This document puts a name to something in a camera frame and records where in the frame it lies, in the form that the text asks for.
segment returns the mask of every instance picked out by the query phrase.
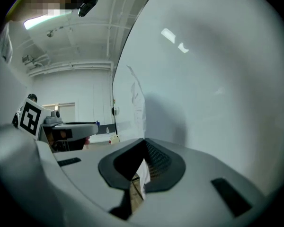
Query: fluorescent light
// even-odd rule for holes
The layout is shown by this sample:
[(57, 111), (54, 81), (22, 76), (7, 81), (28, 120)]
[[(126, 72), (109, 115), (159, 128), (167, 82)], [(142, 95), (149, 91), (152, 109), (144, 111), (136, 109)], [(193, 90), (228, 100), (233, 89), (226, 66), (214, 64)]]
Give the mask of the fluorescent light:
[(24, 22), (24, 27), (26, 29), (30, 29), (30, 28), (34, 27), (35, 25), (40, 24), (40, 23), (42, 23), (44, 21), (47, 21), (47, 20), (49, 20), (51, 18), (58, 17), (58, 16), (61, 16), (63, 14), (69, 14), (69, 13), (71, 13), (71, 10), (70, 11), (65, 11), (65, 10), (54, 9), (51, 12), (49, 12), (48, 14), (46, 14), (46, 15), (43, 15), (43, 16), (40, 16), (40, 17), (36, 17), (36, 18), (32, 18), (32, 19), (29, 19), (29, 20), (25, 21)]
[(176, 36), (169, 29), (163, 29), (161, 34), (169, 39), (172, 43), (175, 43)]
[(183, 43), (179, 44), (178, 48), (179, 48), (183, 53), (186, 53), (186, 52), (189, 51), (188, 49), (185, 49), (185, 48), (184, 48)]

